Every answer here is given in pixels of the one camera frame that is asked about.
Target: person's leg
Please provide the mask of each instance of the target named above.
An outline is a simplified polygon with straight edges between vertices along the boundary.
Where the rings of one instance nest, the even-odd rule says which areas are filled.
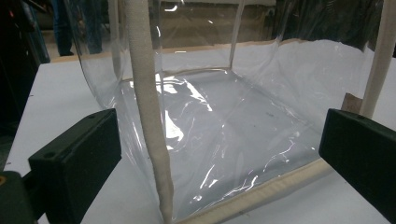
[[[53,7],[53,33],[60,56],[73,55],[72,34],[67,19],[67,12],[63,0],[52,0]]]
[[[102,52],[102,34],[101,34],[101,7],[100,1],[82,0],[81,10],[85,22],[87,45],[90,54]]]

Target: beige fabric strap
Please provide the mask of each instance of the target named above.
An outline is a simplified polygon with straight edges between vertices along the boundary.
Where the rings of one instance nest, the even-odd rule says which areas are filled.
[[[156,91],[148,0],[125,0],[124,4],[136,101],[154,170],[163,222],[169,224],[172,222],[174,189]]]
[[[361,103],[360,114],[372,118],[375,105],[387,77],[393,48],[396,42],[396,0],[385,0],[382,8],[381,24],[376,40],[375,55],[366,92]]]
[[[108,0],[108,19],[110,23],[111,57],[113,70],[117,80],[120,80],[120,27],[118,0]]]
[[[204,210],[201,213],[179,221],[177,224],[209,224],[218,223],[246,211],[254,206],[271,202],[276,197],[291,189],[297,189],[308,181],[312,181],[332,170],[323,159],[313,161],[280,177],[269,180],[249,191],[231,198],[223,203]]]

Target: transparent vinyl enclosure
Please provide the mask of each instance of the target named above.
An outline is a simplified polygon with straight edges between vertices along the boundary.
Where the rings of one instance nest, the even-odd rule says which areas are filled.
[[[123,159],[155,195],[127,41],[134,0],[65,1],[84,76],[117,108]],[[148,2],[175,222],[318,159],[327,110],[363,96],[379,0]]]

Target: white table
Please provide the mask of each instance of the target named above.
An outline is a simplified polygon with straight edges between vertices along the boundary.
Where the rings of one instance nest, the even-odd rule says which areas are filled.
[[[389,70],[375,120],[395,129],[396,61]],[[27,159],[83,117],[100,110],[82,75],[79,62],[40,66],[25,107],[20,128],[7,160],[6,170],[26,175]],[[132,169],[121,160],[113,171],[83,223],[159,223],[153,195]],[[48,221],[42,217],[40,223]],[[388,223],[336,172],[299,189],[289,196],[227,221],[236,223]]]

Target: plastic sheet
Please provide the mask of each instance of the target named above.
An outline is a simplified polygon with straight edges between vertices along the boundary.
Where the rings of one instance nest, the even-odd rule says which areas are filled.
[[[340,108],[347,92],[362,97],[382,6],[343,2],[150,1],[174,221],[318,158],[327,109]],[[155,193],[122,3],[102,7],[112,12],[101,53],[89,51],[81,27],[75,38],[93,94],[117,108],[125,155]]]

